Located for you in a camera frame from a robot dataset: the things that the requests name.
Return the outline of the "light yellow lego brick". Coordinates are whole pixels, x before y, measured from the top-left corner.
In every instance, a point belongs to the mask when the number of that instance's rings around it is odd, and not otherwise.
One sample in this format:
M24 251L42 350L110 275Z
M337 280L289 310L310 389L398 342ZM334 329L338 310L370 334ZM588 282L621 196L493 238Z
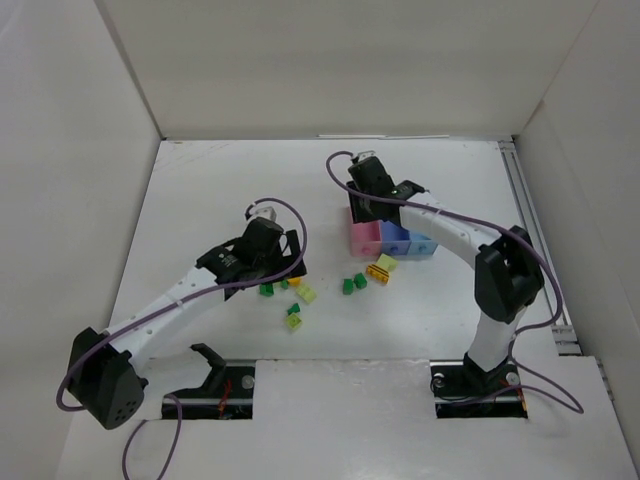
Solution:
M295 290L296 295L306 304L311 304L316 298L316 291L307 284L301 283Z

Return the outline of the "lime yellow lego brick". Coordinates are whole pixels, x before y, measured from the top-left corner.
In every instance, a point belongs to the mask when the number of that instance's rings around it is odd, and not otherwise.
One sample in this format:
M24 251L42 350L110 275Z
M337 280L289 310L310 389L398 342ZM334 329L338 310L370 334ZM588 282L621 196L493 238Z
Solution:
M285 318L285 324L289 330L295 331L302 325L302 319L297 313L291 313Z

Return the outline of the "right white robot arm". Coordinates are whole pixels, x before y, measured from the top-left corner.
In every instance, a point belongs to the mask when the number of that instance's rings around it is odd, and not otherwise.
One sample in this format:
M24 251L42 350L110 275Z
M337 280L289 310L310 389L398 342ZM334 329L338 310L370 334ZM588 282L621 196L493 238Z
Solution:
M419 233L473 268L474 299L481 316L463 358L463 375L475 387L489 391L504 374L509 341L523 312L544 286L538 262L524 248L531 243L529 234L514 226L497 236L473 224L416 183L394 183L371 152L351 162L347 187L356 223L381 220Z

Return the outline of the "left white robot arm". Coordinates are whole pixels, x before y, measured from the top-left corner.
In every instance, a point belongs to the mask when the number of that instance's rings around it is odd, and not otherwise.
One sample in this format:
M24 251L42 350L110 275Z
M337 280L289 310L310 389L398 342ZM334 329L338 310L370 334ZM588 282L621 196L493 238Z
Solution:
M129 421L142 406L153 354L210 309L250 287L306 271L305 226L284 230L264 217L250 220L239 237L202 254L187 274L145 309L101 332L88 327L72 343L60 390L104 429Z

